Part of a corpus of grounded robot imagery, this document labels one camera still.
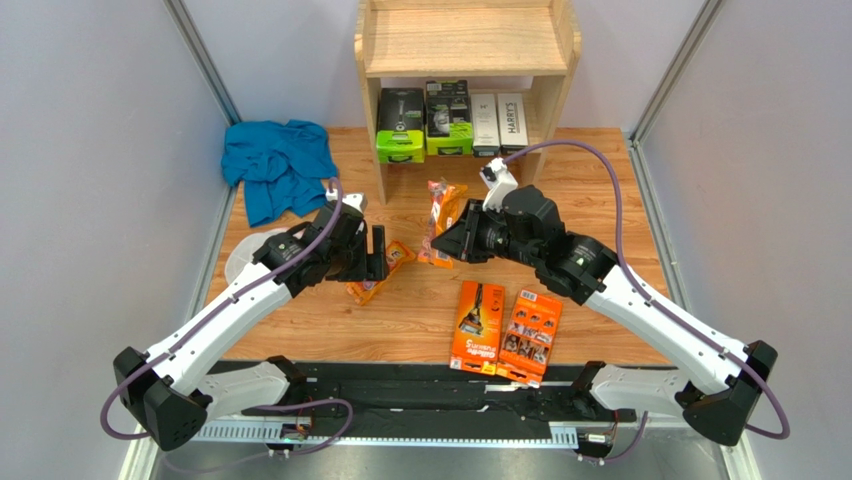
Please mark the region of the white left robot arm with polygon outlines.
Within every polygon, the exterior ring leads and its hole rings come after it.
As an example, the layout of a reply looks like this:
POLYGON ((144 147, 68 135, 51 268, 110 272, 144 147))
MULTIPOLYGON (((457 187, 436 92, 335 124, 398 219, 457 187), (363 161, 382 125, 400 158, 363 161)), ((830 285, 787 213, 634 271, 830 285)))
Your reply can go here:
POLYGON ((230 285, 170 337, 114 358, 115 399, 161 450, 183 446, 211 420, 279 404, 302 381, 284 357, 211 370, 260 320, 305 289, 388 276, 385 231, 367 225, 366 205, 361 193, 328 195, 313 221, 264 234, 230 285))

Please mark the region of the white Harry's razor box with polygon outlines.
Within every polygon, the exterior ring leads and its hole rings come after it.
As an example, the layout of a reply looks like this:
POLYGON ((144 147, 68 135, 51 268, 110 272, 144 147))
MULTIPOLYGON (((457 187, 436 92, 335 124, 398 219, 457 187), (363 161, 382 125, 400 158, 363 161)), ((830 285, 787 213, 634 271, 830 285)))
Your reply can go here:
POLYGON ((498 93, 496 101, 501 152, 510 155, 529 145, 523 95, 498 93))

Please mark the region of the tall white razor box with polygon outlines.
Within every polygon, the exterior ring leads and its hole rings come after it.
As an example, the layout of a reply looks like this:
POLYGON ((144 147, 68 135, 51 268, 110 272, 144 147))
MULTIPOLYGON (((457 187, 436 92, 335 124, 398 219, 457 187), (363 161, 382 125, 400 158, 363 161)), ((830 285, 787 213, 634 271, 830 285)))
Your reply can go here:
POLYGON ((493 93, 474 93, 470 99, 472 154, 477 158, 496 157, 501 147, 496 97, 493 93))

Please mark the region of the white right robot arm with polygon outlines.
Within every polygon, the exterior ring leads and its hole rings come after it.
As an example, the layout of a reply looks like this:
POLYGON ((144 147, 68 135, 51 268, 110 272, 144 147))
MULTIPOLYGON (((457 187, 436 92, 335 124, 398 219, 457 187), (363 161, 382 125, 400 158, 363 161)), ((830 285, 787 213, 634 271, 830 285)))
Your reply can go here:
POLYGON ((771 345, 745 344, 698 321, 605 244, 567 230, 557 205, 533 186, 495 209, 469 200, 431 245, 470 264, 501 258, 529 266, 550 292, 621 324, 671 362, 668 370, 588 362, 572 387, 592 408, 680 417, 703 437, 734 446, 769 394, 778 357, 771 345))

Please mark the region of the orange Gillette Fusion5 razor box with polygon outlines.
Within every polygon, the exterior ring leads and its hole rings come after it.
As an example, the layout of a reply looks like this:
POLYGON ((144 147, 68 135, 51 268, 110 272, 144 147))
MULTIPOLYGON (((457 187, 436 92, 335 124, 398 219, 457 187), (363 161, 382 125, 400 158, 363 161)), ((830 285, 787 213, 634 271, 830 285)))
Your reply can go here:
POLYGON ((505 297, 503 286, 462 282, 451 343, 451 369, 496 374, 505 297))

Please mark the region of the long orange Bic razor bag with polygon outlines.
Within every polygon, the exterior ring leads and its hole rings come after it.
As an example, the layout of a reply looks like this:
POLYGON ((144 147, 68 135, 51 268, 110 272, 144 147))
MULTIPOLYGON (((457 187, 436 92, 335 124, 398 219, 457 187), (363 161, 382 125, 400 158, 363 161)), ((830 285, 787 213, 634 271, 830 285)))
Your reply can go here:
POLYGON ((432 246, 432 241, 444 233, 457 220, 459 204, 467 193, 468 186, 448 183, 445 179, 428 181, 431 208, 427 222, 427 230, 422 239, 418 252, 418 261, 433 266, 451 269, 453 260, 445 253, 432 246))

